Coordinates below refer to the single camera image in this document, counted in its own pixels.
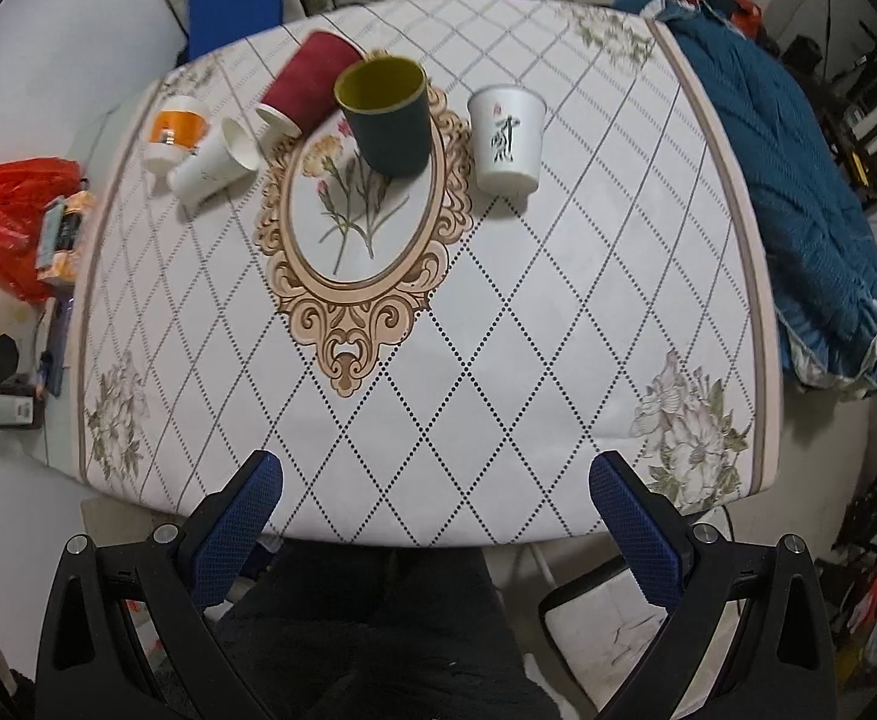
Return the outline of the red ribbed paper cup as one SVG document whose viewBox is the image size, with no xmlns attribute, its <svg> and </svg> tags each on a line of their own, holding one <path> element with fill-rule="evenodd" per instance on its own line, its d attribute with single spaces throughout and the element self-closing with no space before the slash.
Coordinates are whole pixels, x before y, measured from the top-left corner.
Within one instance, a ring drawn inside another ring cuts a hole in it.
<svg viewBox="0 0 877 720">
<path fill-rule="evenodd" d="M 344 37 L 311 32 L 277 73 L 256 112 L 283 137 L 310 135 L 336 110 L 337 78 L 362 60 L 362 52 Z"/>
</svg>

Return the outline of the white paper cup lying sideways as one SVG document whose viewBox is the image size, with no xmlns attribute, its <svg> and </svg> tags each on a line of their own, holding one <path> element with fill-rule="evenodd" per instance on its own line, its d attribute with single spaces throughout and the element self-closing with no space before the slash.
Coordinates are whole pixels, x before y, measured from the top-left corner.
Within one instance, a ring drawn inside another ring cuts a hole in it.
<svg viewBox="0 0 877 720">
<path fill-rule="evenodd" d="M 166 177 L 173 197 L 186 206 L 196 206 L 244 177 L 261 165 L 255 137 L 232 117 L 217 122 L 200 140 L 194 153 Z"/>
</svg>

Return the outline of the orange and white cup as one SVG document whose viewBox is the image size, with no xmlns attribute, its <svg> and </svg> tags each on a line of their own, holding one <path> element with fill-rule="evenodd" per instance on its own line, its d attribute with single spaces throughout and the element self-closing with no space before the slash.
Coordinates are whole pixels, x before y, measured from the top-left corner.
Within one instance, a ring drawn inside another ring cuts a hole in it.
<svg viewBox="0 0 877 720">
<path fill-rule="evenodd" d="M 209 127 L 209 109 L 199 99 L 186 94 L 164 99 L 143 149 L 145 169 L 153 176 L 166 176 L 193 153 Z"/>
</svg>

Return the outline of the white paper cup black calligraphy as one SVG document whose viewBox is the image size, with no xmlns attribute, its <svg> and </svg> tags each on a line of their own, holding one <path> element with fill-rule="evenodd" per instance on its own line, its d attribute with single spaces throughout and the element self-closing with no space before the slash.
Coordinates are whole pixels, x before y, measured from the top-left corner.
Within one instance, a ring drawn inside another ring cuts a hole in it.
<svg viewBox="0 0 877 720">
<path fill-rule="evenodd" d="M 531 89 L 493 85 L 478 89 L 468 110 L 477 187 L 487 195 L 512 199 L 536 192 L 546 101 Z"/>
</svg>

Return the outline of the dark green yellow-lined cup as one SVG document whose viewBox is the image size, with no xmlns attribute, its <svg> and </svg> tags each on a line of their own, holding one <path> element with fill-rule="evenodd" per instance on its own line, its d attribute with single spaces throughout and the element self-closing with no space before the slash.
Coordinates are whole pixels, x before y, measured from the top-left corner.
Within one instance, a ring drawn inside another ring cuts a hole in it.
<svg viewBox="0 0 877 720">
<path fill-rule="evenodd" d="M 427 75 L 414 60 L 375 55 L 340 73 L 334 98 L 362 160 L 391 179 L 410 179 L 430 158 Z"/>
</svg>

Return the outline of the patterned white tablecloth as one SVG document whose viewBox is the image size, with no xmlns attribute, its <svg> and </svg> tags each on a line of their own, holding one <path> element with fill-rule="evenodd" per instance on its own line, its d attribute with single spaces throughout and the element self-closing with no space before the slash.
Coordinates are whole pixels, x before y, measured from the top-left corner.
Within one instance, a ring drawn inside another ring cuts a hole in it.
<svg viewBox="0 0 877 720">
<path fill-rule="evenodd" d="M 373 176 L 340 117 L 269 137 L 256 103 L 315 31 L 427 70 L 432 156 L 412 181 Z M 493 85 L 546 101 L 528 197 L 475 182 L 468 103 Z M 196 206 L 143 165 L 178 94 L 261 155 Z M 64 466 L 86 486 L 186 514 L 266 449 L 276 533 L 484 546 L 596 532 L 606 449 L 683 511 L 774 483 L 758 223 L 666 26 L 549 0 L 342 8 L 171 71 L 114 124 L 70 342 Z"/>
</svg>

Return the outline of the blue quilted blanket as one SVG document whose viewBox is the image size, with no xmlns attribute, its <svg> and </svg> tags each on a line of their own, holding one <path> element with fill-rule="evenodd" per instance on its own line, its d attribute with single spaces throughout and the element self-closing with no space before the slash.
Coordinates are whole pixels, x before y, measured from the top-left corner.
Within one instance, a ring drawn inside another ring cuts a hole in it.
<svg viewBox="0 0 877 720">
<path fill-rule="evenodd" d="M 668 27 L 722 121 L 764 244 L 783 369 L 806 388 L 877 394 L 875 236 L 800 85 L 704 7 L 614 7 Z"/>
</svg>

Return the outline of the red plastic bag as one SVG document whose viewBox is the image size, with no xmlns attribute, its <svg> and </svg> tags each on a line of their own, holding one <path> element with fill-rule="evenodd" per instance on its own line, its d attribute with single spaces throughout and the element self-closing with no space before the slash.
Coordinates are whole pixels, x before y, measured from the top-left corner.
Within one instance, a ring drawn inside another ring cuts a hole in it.
<svg viewBox="0 0 877 720">
<path fill-rule="evenodd" d="M 28 304 L 44 302 L 51 288 L 38 280 L 36 252 L 47 205 L 82 187 L 82 168 L 62 158 L 0 164 L 0 287 Z"/>
</svg>

